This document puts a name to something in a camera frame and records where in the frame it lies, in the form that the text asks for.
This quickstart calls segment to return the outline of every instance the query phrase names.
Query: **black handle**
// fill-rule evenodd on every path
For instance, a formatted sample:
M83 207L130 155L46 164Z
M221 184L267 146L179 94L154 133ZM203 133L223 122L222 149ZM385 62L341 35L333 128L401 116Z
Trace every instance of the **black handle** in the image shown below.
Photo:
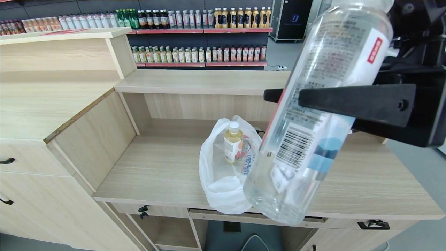
M358 222L358 225L363 230L390 230L390 226L387 222L382 220L370 220L367 222Z
M4 200L0 199L0 201L5 203L5 204L8 204L8 205L12 205L14 203L12 200L4 201Z
M140 207L140 208L138 209L138 212L142 213L142 212L145 212L145 211L147 211L147 210L148 210L147 205L144 205L143 207Z
M15 158L8 158L5 161L0 161L0 164L11 164L12 162L14 162L14 160L16 160Z
M140 218L141 220L143 220L144 218L146 218L147 216L149 216L146 212L140 214Z

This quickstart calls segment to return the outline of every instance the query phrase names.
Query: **white bottle cap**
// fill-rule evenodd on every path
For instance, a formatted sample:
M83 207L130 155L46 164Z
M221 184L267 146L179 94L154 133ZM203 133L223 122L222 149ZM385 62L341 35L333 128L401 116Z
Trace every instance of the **white bottle cap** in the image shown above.
M331 6L339 6L339 5L369 6L380 9L387 13L393 6L393 2L394 0L333 0L331 2Z
M233 134L238 133L238 131L240 130L239 128L240 128L240 125L238 124L238 122L233 121L233 122L229 123L229 131L231 133L233 133Z

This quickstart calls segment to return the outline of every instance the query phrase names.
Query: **shelf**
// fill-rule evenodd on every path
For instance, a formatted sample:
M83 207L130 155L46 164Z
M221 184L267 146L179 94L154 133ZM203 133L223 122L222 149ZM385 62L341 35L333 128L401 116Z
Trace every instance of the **shelf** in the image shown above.
M146 67L205 67L206 63L146 63L145 66Z
M204 33L269 33L272 31L272 28L204 29Z
M267 66L268 62L209 62L206 66L217 67L217 66Z
M290 71L136 70L115 86L117 92L263 96L283 88ZM193 79L184 84L185 79Z
M203 29L137 29L136 34L196 34Z

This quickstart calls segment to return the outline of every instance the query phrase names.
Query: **plastic water bottle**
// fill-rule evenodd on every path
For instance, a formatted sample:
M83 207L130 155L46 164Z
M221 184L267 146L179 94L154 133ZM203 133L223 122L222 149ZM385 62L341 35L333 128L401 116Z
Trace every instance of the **plastic water bottle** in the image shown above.
M265 216L303 221L354 118L298 105L305 88L371 85L393 29L393 0L333 0L311 27L243 191Z

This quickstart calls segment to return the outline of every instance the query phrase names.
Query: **plastic bag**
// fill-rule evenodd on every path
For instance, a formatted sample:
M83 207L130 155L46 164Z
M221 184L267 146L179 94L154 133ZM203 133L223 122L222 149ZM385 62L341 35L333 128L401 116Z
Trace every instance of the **plastic bag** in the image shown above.
M233 165L224 157L224 135L232 121L240 124L244 134L242 158ZM252 207L243 194L243 184L261 141L254 127L239 116L217 121L201 146L198 163L201 185L212 208L226 214L240 214Z

